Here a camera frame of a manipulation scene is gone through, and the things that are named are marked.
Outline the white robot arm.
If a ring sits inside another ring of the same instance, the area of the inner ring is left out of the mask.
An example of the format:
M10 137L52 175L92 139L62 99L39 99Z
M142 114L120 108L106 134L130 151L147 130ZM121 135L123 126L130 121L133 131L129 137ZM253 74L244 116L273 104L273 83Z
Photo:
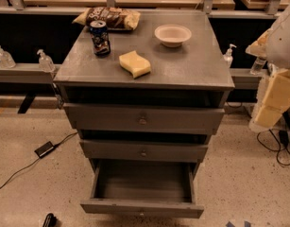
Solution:
M265 53L275 69L259 83L249 123L255 132L272 129L290 108L290 5L267 31Z

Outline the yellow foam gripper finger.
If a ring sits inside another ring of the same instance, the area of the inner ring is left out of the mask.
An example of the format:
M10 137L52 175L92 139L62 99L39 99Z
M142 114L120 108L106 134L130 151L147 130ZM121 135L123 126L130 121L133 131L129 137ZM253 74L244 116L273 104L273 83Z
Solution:
M272 128L281 118L281 112L275 108L256 105L253 111L253 123L264 128Z
M263 104L280 113L290 107L290 70L282 69L269 80Z

